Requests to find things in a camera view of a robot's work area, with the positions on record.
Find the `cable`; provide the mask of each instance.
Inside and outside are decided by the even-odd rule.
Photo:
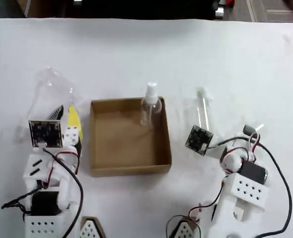
[[[63,235],[63,238],[67,238],[67,236],[71,233],[71,231],[73,230],[73,227],[75,226],[77,219],[80,215],[81,209],[82,209],[82,203],[83,203],[83,189],[81,186],[81,183],[79,182],[79,180],[77,179],[76,175],[60,160],[58,159],[55,155],[53,155],[51,152],[49,152],[48,150],[46,150],[45,148],[43,148],[43,151],[49,155],[52,156],[52,158],[58,163],[60,164],[65,170],[67,170],[67,172],[72,176],[72,178],[75,180],[75,182],[77,183],[77,185],[79,186],[80,189],[80,202],[79,202],[79,207],[78,207],[78,211],[75,215],[75,218],[73,219],[73,222],[71,223],[71,225],[69,226],[69,228],[67,229],[67,231],[65,232],[65,234]]]
[[[191,208],[191,210],[188,212],[188,217],[190,218],[191,217],[191,213],[195,210],[195,209],[200,209],[200,208],[206,208],[206,207],[210,207],[210,206],[213,206],[217,199],[220,197],[220,194],[221,194],[221,191],[222,191],[222,188],[224,187],[224,182],[221,182],[221,187],[220,187],[220,191],[218,192],[217,194],[217,197],[215,198],[215,200],[209,204],[209,205],[204,205],[204,206],[197,206],[197,207],[193,207]]]
[[[37,181],[37,187],[36,189],[33,189],[32,191],[22,195],[22,196],[19,196],[18,198],[8,202],[8,203],[5,203],[3,204],[3,206],[1,207],[1,209],[4,209],[4,208],[9,208],[9,207],[18,207],[22,212],[23,212],[23,221],[25,221],[25,215],[26,214],[30,214],[31,211],[27,211],[25,206],[23,204],[21,204],[19,201],[30,196],[30,195],[33,195],[35,194],[36,192],[38,192],[39,190],[41,190],[43,188],[42,186],[42,182],[41,181]]]
[[[221,146],[221,145],[224,145],[230,141],[233,141],[233,140],[237,140],[237,139],[240,139],[240,140],[245,140],[245,141],[248,141],[249,139],[246,138],[246,137],[243,137],[243,136],[236,136],[236,137],[233,137],[233,138],[230,138],[230,139],[227,139],[227,140],[224,140],[222,142],[219,142],[216,146]],[[278,173],[282,179],[282,181],[284,182],[285,186],[286,186],[286,189],[287,189],[287,194],[288,194],[288,200],[289,200],[289,211],[288,211],[288,216],[287,216],[287,219],[286,219],[286,222],[283,226],[283,228],[281,230],[278,230],[278,231],[275,231],[275,232],[267,232],[267,233],[262,233],[260,235],[257,235],[255,238],[262,238],[262,237],[268,237],[268,236],[274,236],[274,235],[278,235],[278,234],[281,234],[283,232],[286,231],[289,223],[290,223],[290,219],[291,219],[291,215],[292,215],[292,196],[291,196],[291,192],[290,192],[290,188],[289,188],[289,185],[286,181],[286,178],[285,176],[283,175],[277,161],[275,160],[274,156],[271,154],[271,152],[267,149],[266,146],[264,146],[263,144],[261,144],[260,142],[257,143],[257,146],[261,147],[262,149],[264,149],[268,155],[270,156],[271,160],[273,161],[273,163],[275,164],[277,170],[278,170]]]
[[[224,154],[224,156],[222,156],[222,157],[220,158],[220,163],[222,163],[222,161],[224,160],[224,158],[225,158],[227,155],[229,155],[231,152],[233,152],[233,151],[235,151],[235,150],[237,150],[237,149],[242,149],[242,150],[244,150],[244,151],[247,153],[247,161],[248,161],[248,160],[249,160],[249,152],[248,152],[248,150],[247,150],[245,147],[235,147],[235,148],[233,148],[233,149],[228,150],[228,151]]]
[[[77,156],[77,167],[76,167],[76,170],[75,170],[75,174],[78,174],[78,169],[79,169],[79,165],[80,165],[80,158],[79,158],[78,153],[75,153],[75,152],[73,152],[73,151],[61,151],[61,152],[58,152],[58,153],[56,154],[56,157],[57,157],[59,154],[73,154],[73,155],[76,155],[76,156]]]
[[[173,216],[170,220],[167,221],[166,226],[165,226],[165,234],[166,234],[166,238],[168,238],[168,234],[167,234],[168,224],[169,224],[174,218],[176,218],[176,217],[183,217],[184,219],[186,219],[186,220],[191,221],[192,223],[194,223],[194,224],[197,226],[197,228],[198,228],[198,230],[199,230],[199,232],[200,232],[200,238],[202,238],[202,231],[201,231],[200,226],[199,226],[195,221],[193,221],[191,218],[189,218],[189,217],[187,217],[187,216],[183,216],[183,215],[175,215],[175,216]]]
[[[256,140],[255,140],[254,143],[252,143],[252,138],[254,138],[255,136],[256,136]],[[249,150],[250,150],[250,152],[251,152],[251,154],[252,154],[252,157],[253,157],[253,161],[252,161],[253,163],[255,163],[256,160],[257,160],[256,155],[255,155],[254,152],[255,152],[255,149],[256,149],[256,147],[257,147],[259,141],[260,141],[260,134],[259,134],[258,132],[254,132],[254,133],[252,133],[252,134],[250,135],[249,139],[248,139],[248,146],[249,146]]]

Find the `circuit board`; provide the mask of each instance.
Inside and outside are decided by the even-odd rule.
[[[33,147],[41,144],[54,148],[63,146],[60,120],[30,120],[28,123]]]
[[[213,134],[194,125],[190,135],[187,138],[185,146],[199,153],[205,155],[206,148],[209,146],[212,140]]]

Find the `clear plastic bag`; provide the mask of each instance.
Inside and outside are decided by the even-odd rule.
[[[73,105],[76,110],[82,104],[83,98],[76,92],[74,85],[49,67],[38,74],[35,96],[26,115],[20,120],[15,141],[23,142],[30,138],[29,120],[47,120],[60,106],[68,109]]]

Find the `spray bottle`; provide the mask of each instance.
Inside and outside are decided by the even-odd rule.
[[[141,101],[141,125],[156,126],[161,110],[162,102],[157,95],[156,83],[148,83],[146,96]]]

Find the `white spray cap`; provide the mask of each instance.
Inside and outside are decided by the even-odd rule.
[[[156,91],[156,83],[150,82],[147,84],[146,103],[156,104],[157,100],[158,100],[158,97],[157,97],[157,91]]]

